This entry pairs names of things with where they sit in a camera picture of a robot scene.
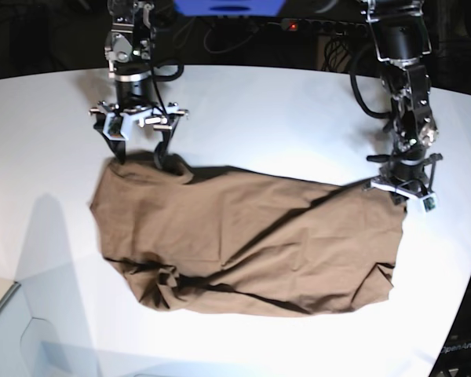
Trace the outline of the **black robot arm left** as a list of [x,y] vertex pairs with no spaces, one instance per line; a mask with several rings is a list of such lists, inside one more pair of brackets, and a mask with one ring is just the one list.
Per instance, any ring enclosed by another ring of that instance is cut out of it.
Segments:
[[[428,149],[439,136],[429,102],[431,82],[422,58],[432,47],[424,22],[421,1],[367,1],[363,11],[372,42],[354,56],[349,72],[356,102],[374,119],[384,119],[384,133],[392,138],[388,154],[372,155],[367,161],[380,166],[378,176],[367,187],[388,192],[394,204],[417,202],[428,213],[437,207],[433,191],[434,168],[443,156]],[[382,85],[391,108],[375,112],[364,102],[356,80],[363,55],[374,53],[380,64]]]

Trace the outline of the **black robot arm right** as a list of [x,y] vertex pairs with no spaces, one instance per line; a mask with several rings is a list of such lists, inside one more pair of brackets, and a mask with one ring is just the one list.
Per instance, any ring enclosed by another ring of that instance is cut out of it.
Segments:
[[158,84],[180,78],[184,65],[174,58],[152,63],[158,31],[154,1],[109,1],[108,12],[112,24],[104,55],[116,102],[100,101],[89,110],[96,120],[93,128],[124,163],[134,128],[151,127],[162,135],[153,152],[155,167],[162,169],[177,125],[188,110],[176,102],[165,103]]

